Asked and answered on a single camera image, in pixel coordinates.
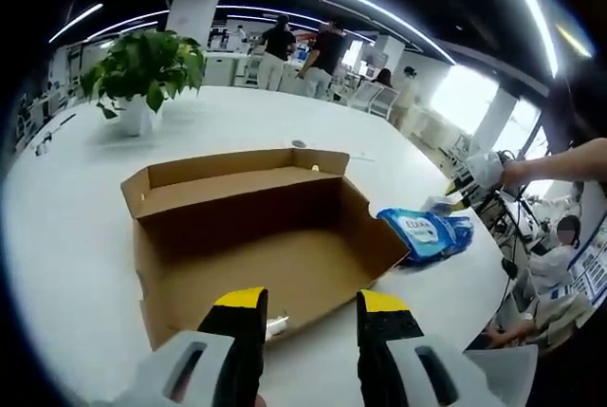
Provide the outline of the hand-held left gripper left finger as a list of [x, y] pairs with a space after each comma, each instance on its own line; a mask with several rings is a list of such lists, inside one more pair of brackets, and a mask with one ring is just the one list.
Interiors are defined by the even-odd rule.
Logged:
[[180, 331], [138, 368], [115, 406], [264, 406], [259, 395], [267, 290], [223, 295], [195, 331]]

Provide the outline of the person's right hand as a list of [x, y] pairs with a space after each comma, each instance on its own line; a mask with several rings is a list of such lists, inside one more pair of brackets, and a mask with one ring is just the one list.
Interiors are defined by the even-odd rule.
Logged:
[[503, 164], [500, 182], [505, 187], [519, 187], [527, 182], [526, 162], [509, 161]]

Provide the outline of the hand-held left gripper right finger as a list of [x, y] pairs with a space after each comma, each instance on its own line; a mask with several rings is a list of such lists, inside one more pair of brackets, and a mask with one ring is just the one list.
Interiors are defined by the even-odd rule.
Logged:
[[481, 406], [484, 374], [461, 351], [422, 332], [399, 298], [357, 294], [358, 377], [366, 406]]

